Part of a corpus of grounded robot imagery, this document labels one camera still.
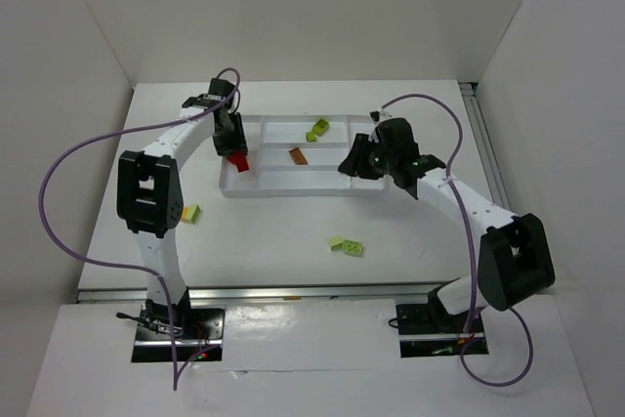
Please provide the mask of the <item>brown lego plate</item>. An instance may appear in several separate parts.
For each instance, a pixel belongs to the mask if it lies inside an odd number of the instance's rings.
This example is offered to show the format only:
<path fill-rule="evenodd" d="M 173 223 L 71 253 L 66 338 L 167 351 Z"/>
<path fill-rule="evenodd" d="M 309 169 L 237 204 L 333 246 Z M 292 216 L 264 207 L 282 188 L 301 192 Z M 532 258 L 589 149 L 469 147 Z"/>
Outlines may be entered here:
<path fill-rule="evenodd" d="M 289 156 L 296 166 L 306 166 L 309 164 L 307 158 L 304 156 L 302 150 L 298 147 L 294 147 L 288 150 Z"/>

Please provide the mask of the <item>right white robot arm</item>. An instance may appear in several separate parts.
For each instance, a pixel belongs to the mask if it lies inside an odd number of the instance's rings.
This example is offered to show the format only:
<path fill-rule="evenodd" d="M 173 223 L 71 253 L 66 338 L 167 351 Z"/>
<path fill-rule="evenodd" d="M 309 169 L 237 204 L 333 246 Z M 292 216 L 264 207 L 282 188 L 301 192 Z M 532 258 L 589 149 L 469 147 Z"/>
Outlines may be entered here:
<path fill-rule="evenodd" d="M 390 177 L 398 188 L 438 209 L 468 236 L 470 272 L 429 293 L 433 317 L 469 318 L 486 307 L 504 312 L 555 283 L 541 220 L 495 205 L 458 180 L 442 160 L 421 153 L 406 119 L 387 119 L 371 134 L 356 134 L 338 170 L 371 181 Z"/>

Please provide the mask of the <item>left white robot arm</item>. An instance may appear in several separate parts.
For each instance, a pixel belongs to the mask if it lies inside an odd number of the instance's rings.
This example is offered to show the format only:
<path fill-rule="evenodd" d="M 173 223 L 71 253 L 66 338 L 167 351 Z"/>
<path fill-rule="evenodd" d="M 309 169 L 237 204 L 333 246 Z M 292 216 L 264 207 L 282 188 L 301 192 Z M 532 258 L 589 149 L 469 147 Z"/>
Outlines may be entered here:
<path fill-rule="evenodd" d="M 207 140 L 240 173 L 250 169 L 248 145 L 238 112 L 240 92 L 222 73 L 204 94 L 188 98 L 173 125 L 141 150 L 118 159 L 116 212 L 140 247 L 144 266 L 157 273 L 147 282 L 146 320 L 186 327 L 190 312 L 175 228 L 185 210 L 180 171 Z"/>

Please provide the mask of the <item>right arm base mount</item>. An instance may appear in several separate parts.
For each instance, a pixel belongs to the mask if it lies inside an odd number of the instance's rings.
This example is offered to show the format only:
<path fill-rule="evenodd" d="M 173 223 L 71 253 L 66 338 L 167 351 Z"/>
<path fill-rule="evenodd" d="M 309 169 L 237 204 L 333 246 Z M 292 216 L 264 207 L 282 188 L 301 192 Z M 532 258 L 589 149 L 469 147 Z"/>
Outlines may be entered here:
<path fill-rule="evenodd" d="M 396 315 L 387 324 L 398 333 L 402 358 L 489 354 L 482 320 L 477 316 L 465 331 L 468 313 L 450 314 L 437 295 L 429 293 L 425 303 L 396 305 Z"/>

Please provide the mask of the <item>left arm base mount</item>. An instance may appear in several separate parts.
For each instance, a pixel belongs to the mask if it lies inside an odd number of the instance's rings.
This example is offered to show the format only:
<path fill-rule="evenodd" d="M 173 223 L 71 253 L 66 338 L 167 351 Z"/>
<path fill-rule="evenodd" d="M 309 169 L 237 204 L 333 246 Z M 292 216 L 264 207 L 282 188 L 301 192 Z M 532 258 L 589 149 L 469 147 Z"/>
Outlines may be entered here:
<path fill-rule="evenodd" d="M 117 313 L 118 319 L 136 323 L 131 361 L 133 363 L 162 363 L 171 360 L 171 342 L 167 322 L 149 320 L 146 308 L 136 314 Z M 194 354 L 196 362 L 221 361 L 226 307 L 223 305 L 192 307 L 184 326 L 174 329 L 177 358 L 186 362 Z"/>

